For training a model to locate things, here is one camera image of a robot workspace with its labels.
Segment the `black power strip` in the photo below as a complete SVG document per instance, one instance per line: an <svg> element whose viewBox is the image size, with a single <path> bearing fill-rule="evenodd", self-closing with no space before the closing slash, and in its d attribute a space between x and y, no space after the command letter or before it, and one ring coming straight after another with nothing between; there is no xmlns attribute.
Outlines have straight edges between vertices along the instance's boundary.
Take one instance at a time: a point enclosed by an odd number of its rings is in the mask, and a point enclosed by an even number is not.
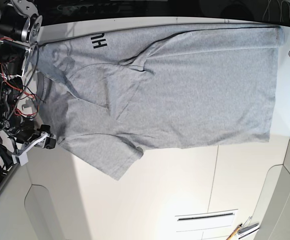
<svg viewBox="0 0 290 240"><path fill-rule="evenodd" d="M56 9L65 16L87 15L87 14L114 14L118 13L120 4L118 3L80 3L80 4L60 4Z"/></svg>

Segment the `grey T-shirt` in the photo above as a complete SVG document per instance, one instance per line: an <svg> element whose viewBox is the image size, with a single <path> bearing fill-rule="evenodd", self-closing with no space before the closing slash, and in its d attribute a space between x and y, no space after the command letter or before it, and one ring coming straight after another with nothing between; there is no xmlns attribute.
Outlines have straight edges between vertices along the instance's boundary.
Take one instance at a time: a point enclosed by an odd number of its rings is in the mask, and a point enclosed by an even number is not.
<svg viewBox="0 0 290 240"><path fill-rule="evenodd" d="M58 144L120 179L146 150L267 142L280 26L177 24L39 49L40 117Z"/></svg>

